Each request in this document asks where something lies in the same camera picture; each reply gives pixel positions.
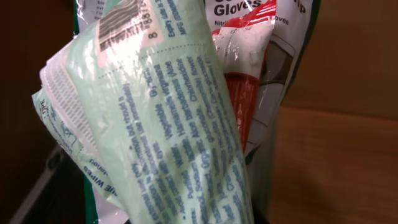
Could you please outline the light green wipes pack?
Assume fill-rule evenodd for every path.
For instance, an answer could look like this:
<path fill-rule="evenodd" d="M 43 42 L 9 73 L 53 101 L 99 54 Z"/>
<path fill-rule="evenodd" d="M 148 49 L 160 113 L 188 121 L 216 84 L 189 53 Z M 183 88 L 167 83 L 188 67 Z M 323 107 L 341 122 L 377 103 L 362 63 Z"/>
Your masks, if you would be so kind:
<path fill-rule="evenodd" d="M 33 101 L 131 223 L 252 223 L 246 168 L 204 5 L 101 1 Z"/>

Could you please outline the green gloves package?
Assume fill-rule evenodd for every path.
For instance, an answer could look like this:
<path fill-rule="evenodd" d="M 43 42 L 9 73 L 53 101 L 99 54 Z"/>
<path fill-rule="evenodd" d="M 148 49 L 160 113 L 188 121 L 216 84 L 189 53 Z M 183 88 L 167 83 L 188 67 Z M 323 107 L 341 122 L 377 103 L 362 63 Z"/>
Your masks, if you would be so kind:
<path fill-rule="evenodd" d="M 241 137 L 244 152 L 240 158 L 248 167 L 251 190 L 258 196 L 269 183 L 272 122 L 296 76 L 320 2 L 205 1 L 204 5 Z M 219 108 L 205 115 L 193 107 L 203 90 L 208 92 L 207 100 L 215 98 L 210 64 L 203 57 L 185 55 L 156 64 L 149 73 L 155 81 L 143 100 L 128 93 L 122 103 L 144 160 L 132 165 L 139 183 L 147 171 L 165 173 L 163 143 L 176 139 L 175 160 L 185 166 L 178 172 L 184 194 L 192 197 L 208 184 L 223 197 L 232 176 L 226 175 L 223 184 L 216 178 L 224 173 L 226 151 L 213 149 L 205 154 L 204 160 L 212 163 L 207 173 L 200 161 L 191 160 L 197 134 L 212 137 L 222 146 L 232 145 L 224 137 L 226 123 Z"/>

